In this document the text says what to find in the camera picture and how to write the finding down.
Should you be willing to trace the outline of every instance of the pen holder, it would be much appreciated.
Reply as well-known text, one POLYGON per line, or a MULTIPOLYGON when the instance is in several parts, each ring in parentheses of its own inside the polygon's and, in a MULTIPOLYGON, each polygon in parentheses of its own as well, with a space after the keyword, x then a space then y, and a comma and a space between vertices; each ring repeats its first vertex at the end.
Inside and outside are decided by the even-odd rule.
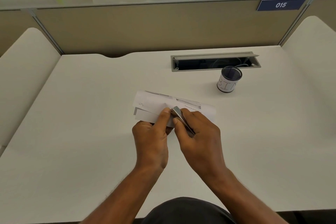
POLYGON ((232 92, 242 75, 239 68, 233 66, 224 67, 217 82, 217 88, 225 93, 232 92))

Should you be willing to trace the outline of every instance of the hand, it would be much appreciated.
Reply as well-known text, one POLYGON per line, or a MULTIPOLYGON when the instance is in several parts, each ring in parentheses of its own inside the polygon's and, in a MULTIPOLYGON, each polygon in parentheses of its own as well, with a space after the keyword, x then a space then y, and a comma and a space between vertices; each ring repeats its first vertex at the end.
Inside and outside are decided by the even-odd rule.
POLYGON ((136 147, 136 167, 154 168, 163 171, 168 162, 167 135, 172 128, 166 128, 170 109, 165 108, 157 122, 139 121, 132 129, 136 147))
POLYGON ((181 109, 184 118, 194 130, 191 138, 182 122, 174 118, 175 134, 181 151, 191 168, 208 183, 228 171, 223 157, 220 129, 200 112, 181 109))

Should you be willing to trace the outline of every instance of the black pants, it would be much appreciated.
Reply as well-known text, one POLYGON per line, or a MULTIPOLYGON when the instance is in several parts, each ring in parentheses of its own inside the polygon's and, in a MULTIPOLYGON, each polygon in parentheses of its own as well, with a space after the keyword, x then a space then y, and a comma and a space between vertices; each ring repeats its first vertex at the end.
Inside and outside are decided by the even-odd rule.
POLYGON ((212 203, 178 197, 155 207, 141 224, 234 224, 231 215, 212 203))

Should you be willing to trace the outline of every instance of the sign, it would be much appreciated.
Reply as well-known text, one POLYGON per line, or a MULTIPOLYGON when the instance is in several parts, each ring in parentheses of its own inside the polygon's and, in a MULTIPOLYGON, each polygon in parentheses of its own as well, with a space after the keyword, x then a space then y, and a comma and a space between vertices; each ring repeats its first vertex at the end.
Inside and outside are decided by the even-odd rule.
POLYGON ((306 0, 262 0, 257 11, 299 10, 306 0))

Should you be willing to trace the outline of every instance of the stack of paper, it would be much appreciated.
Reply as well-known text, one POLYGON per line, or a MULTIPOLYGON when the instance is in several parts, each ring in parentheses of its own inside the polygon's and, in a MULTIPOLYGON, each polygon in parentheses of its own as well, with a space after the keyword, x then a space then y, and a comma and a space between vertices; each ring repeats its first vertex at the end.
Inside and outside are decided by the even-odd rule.
MULTIPOLYGON (((212 105, 201 104, 199 102, 176 98, 169 95, 154 93, 150 91, 139 90, 133 102, 135 107, 134 115, 136 120, 143 120, 150 123, 155 123, 159 117, 160 112, 165 108, 170 109, 178 106, 181 108, 187 108, 189 111, 199 111, 206 116, 210 121, 215 121, 216 109, 212 105)), ((168 127, 174 127, 173 118, 170 117, 168 127)))

